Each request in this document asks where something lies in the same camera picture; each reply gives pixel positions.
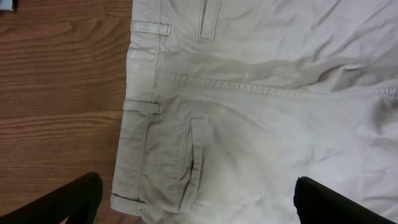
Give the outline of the beige khaki shorts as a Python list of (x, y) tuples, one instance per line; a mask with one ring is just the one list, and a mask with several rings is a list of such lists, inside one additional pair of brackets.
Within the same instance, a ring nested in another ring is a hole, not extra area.
[(397, 220), (397, 2), (135, 0), (111, 193), (147, 223), (298, 223), (310, 177)]

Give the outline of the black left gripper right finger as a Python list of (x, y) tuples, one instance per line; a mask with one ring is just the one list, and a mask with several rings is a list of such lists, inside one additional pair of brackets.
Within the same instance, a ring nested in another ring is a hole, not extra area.
[(309, 177), (297, 179), (294, 206), (301, 224), (396, 224)]

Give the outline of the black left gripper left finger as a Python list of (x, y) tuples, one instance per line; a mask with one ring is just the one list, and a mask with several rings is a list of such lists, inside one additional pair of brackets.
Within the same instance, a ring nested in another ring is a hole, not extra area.
[(93, 224), (103, 198), (103, 180), (89, 172), (1, 217), (1, 224)]

